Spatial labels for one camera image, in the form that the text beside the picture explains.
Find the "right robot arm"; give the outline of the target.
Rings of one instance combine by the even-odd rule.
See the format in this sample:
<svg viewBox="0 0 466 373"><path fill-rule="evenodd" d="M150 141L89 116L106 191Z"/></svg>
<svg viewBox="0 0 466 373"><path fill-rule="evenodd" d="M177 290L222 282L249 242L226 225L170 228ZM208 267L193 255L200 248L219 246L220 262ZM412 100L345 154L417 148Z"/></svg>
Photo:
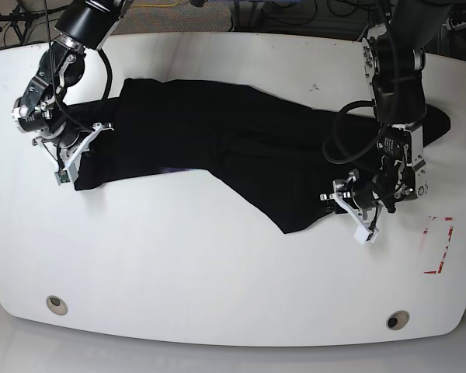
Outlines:
<svg viewBox="0 0 466 373"><path fill-rule="evenodd" d="M88 125L75 118L64 103L68 88L85 72L85 52L94 50L106 68L106 85L100 104L110 94L113 72L102 49L106 39L131 7L130 1L73 1L55 28L55 39L40 59L36 74L12 110L22 132L35 132L33 145L42 148L54 164L58 183L73 183L78 177L75 161L90 143L111 124ZM49 152L54 147L56 152Z"/></svg>

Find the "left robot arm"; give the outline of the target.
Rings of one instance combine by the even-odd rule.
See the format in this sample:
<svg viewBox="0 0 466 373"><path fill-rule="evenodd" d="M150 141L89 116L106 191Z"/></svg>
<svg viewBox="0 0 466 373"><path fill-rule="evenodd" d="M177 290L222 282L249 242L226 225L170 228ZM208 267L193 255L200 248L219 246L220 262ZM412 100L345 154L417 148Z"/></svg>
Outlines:
<svg viewBox="0 0 466 373"><path fill-rule="evenodd" d="M333 192L323 194L336 211L345 211L356 222L354 238L373 242L381 211L395 212L395 205L414 200L428 190L423 158L423 119L426 97L424 47L448 17L453 1L388 1L376 3L380 22L362 39L366 80L371 99L345 105L332 124L322 152L334 165L353 163L345 179L334 180ZM339 126L348 112L370 107L379 129L356 153L339 139Z"/></svg>

